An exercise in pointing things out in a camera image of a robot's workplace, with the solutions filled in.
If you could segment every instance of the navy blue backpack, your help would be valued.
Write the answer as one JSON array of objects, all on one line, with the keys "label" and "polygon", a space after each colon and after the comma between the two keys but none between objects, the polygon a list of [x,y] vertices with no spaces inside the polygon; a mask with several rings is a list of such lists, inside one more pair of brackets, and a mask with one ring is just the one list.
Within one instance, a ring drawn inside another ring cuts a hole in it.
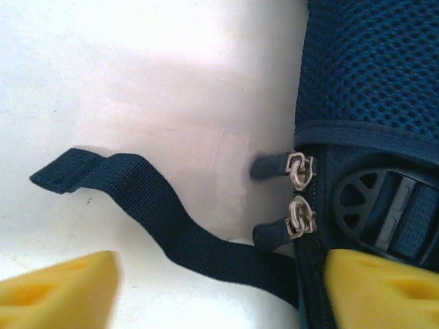
[{"label": "navy blue backpack", "polygon": [[[439,1],[309,0],[295,151],[250,166],[254,180],[288,177],[296,194],[285,218],[254,228],[254,247],[198,226],[138,155],[70,149],[31,181],[108,193],[175,263],[283,298],[301,328],[337,328],[330,249],[439,272],[438,95]],[[286,243],[296,259],[273,252]]]}]

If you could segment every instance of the zipper pull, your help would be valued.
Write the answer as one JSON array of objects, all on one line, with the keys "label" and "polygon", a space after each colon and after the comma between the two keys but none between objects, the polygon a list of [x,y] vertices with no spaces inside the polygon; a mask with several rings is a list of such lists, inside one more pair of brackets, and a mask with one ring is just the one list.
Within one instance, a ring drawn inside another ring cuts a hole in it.
[{"label": "zipper pull", "polygon": [[[304,191],[316,175],[316,162],[301,152],[284,154],[283,175],[289,175],[294,189]],[[307,233],[317,230],[316,214],[302,195],[296,195],[289,204],[289,216],[274,223],[263,223],[253,228],[253,243],[263,251],[273,251]]]},{"label": "zipper pull", "polygon": [[296,195],[289,204],[289,216],[273,223],[263,223],[253,228],[254,246],[264,252],[271,252],[291,243],[307,233],[317,230],[316,215],[307,200]]},{"label": "zipper pull", "polygon": [[268,180],[288,175],[290,156],[290,153],[282,153],[256,157],[250,166],[250,178],[252,180]]},{"label": "zipper pull", "polygon": [[291,153],[288,155],[285,172],[289,174],[291,183],[296,191],[305,190],[313,176],[316,175],[314,157],[305,156],[302,152]]}]

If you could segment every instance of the white surface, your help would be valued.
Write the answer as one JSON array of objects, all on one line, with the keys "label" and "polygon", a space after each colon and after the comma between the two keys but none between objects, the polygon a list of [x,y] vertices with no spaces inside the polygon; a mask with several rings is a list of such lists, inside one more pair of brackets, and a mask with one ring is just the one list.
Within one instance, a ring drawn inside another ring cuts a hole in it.
[{"label": "white surface", "polygon": [[112,328],[294,328],[277,297],[169,262],[108,196],[28,177],[72,146],[138,153],[201,226],[249,241],[292,195],[247,170],[292,148],[305,25],[305,0],[0,1],[0,279],[115,249]]}]

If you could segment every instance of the mesh pocket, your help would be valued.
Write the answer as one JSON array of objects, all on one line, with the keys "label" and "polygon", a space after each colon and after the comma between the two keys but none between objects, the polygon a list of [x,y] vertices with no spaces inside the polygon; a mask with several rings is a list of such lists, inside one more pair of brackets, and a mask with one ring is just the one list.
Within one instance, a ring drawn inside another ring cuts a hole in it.
[{"label": "mesh pocket", "polygon": [[309,0],[296,125],[377,123],[439,139],[439,1]]}]

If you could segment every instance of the yellow foam block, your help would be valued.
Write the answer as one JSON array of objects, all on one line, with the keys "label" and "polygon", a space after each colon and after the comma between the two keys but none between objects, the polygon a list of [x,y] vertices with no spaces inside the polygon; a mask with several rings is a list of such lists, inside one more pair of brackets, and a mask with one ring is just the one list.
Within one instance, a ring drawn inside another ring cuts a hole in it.
[{"label": "yellow foam block", "polygon": [[340,329],[439,328],[439,275],[354,252],[333,250],[326,283]]},{"label": "yellow foam block", "polygon": [[119,275],[98,252],[0,282],[0,329],[102,329]]}]

